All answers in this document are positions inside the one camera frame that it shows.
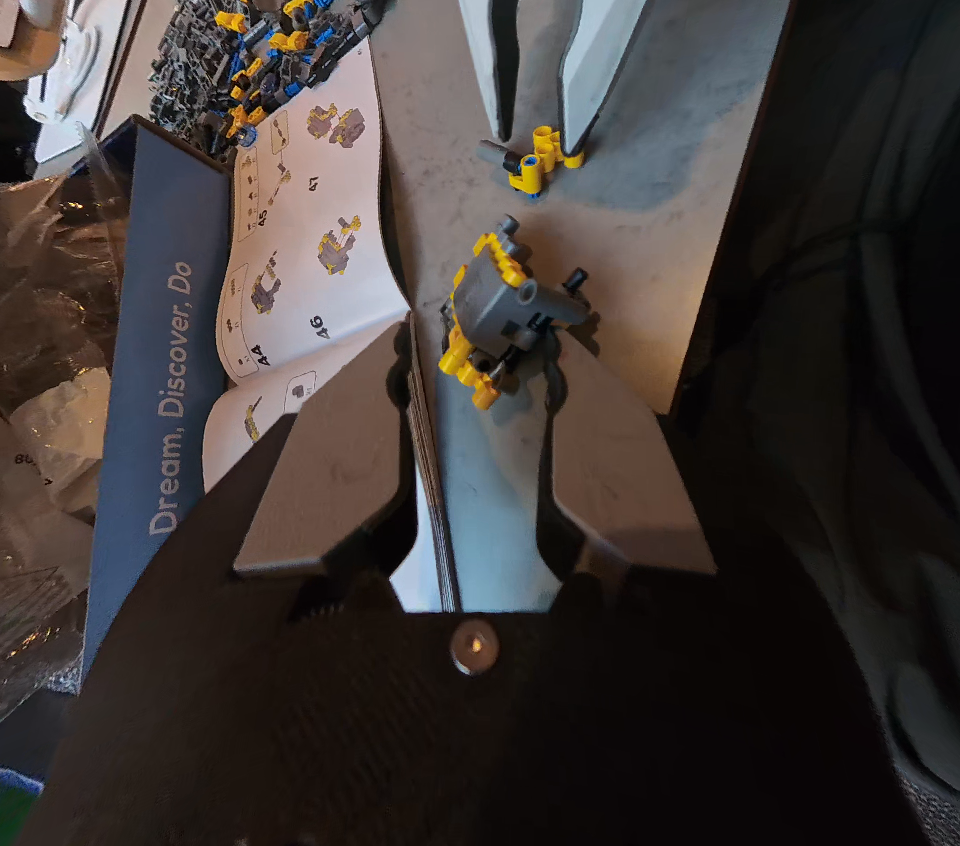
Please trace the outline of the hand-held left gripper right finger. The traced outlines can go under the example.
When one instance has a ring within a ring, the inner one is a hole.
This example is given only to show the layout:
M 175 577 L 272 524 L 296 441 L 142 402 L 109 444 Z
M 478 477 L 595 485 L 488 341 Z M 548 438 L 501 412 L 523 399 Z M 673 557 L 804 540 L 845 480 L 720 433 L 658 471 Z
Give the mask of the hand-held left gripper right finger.
M 716 564 L 658 416 L 575 338 L 546 362 L 538 551 L 555 575 Z

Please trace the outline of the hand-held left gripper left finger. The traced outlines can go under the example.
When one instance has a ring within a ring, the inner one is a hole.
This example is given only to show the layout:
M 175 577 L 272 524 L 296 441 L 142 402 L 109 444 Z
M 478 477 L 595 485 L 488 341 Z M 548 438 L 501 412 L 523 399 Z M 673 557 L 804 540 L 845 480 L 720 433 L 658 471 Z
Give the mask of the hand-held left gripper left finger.
M 234 561 L 243 576 L 392 576 L 417 539 L 408 321 L 388 324 L 293 421 Z

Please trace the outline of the black grey pin connector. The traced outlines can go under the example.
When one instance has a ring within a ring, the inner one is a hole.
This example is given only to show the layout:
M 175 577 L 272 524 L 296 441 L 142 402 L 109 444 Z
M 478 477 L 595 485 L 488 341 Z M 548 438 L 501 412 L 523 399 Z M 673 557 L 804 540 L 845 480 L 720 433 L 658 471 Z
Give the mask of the black grey pin connector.
M 476 156 L 481 160 L 502 168 L 511 176 L 522 175 L 523 157 L 506 146 L 491 140 L 481 140 L 476 148 Z

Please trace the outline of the yellow three-hole connector brick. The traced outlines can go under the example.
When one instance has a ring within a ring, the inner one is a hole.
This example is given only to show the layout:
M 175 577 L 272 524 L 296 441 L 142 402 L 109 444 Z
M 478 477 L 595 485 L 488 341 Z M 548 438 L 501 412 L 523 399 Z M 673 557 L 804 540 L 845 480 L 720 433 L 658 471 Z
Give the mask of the yellow three-hole connector brick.
M 542 176 L 547 176 L 562 166 L 570 170 L 583 167 L 586 153 L 580 152 L 575 156 L 564 154 L 561 145 L 561 133 L 548 125 L 534 129 L 532 133 L 534 155 L 538 160 L 538 167 Z

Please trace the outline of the yellow grey brick assembly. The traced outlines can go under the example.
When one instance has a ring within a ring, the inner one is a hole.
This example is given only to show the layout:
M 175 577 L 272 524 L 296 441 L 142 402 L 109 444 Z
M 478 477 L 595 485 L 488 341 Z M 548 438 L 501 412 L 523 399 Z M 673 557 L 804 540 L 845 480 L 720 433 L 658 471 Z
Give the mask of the yellow grey brick assembly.
M 589 272 L 576 267 L 558 286 L 540 282 L 529 266 L 531 249 L 518 240 L 520 228 L 507 214 L 480 236 L 440 308 L 445 336 L 438 369 L 471 391 L 480 412 L 517 391 L 521 363 L 550 334 L 584 325 L 593 313 L 584 293 Z

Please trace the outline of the grey desk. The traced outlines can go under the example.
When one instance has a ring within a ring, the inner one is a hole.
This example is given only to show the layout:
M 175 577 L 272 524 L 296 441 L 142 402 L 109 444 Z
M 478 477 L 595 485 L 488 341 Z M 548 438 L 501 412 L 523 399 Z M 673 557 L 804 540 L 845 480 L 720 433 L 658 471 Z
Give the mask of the grey desk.
M 476 156 L 491 140 L 527 156 L 561 132 L 558 70 L 573 0 L 519 0 L 510 140 L 490 122 L 458 0 L 389 0 L 368 42 L 382 122 L 381 224 L 409 301 L 414 477 L 426 489 L 434 584 L 445 606 L 525 612 L 565 575 L 539 552 L 546 360 L 575 338 L 650 406 L 666 410 L 731 205 L 788 0 L 649 0 L 582 168 L 558 167 L 539 197 Z M 486 411 L 439 370 L 441 307 L 478 238 L 505 215 L 529 266 L 558 286 L 576 267 L 592 314 L 558 329 Z

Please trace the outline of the blue cardboard box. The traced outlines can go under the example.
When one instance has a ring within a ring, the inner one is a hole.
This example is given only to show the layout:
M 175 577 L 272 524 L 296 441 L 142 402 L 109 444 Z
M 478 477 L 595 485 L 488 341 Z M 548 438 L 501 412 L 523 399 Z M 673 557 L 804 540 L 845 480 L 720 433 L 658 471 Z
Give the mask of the blue cardboard box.
M 138 115 L 103 150 L 130 167 L 131 191 L 83 680 L 139 577 L 204 496 L 205 429 L 227 384 L 215 339 L 232 235 L 227 172 Z

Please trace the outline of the pile of loose brick pieces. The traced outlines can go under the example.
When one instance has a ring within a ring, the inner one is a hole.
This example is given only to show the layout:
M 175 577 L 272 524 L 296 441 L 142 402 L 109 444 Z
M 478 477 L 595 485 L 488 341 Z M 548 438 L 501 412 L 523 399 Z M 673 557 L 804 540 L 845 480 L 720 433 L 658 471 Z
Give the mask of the pile of loose brick pieces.
M 151 65 L 150 119 L 222 162 L 324 83 L 389 0 L 174 0 Z

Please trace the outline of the open instruction booklet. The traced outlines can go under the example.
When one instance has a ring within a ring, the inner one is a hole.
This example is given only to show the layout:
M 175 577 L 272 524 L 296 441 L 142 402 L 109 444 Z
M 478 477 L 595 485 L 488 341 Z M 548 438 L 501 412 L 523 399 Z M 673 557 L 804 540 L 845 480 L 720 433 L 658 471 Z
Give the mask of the open instruction booklet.
M 233 168 L 217 347 L 234 383 L 202 446 L 210 491 L 283 415 L 410 313 L 381 224 L 382 122 L 370 44 L 263 123 Z

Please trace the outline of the crumpled clear plastic bag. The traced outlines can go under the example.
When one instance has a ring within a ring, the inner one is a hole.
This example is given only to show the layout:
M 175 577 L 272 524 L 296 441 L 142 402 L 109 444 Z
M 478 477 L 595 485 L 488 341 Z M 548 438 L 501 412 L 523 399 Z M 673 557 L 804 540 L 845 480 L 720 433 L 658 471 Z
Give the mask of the crumpled clear plastic bag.
M 131 176 L 78 132 L 73 171 L 2 185 L 3 719 L 79 687 Z

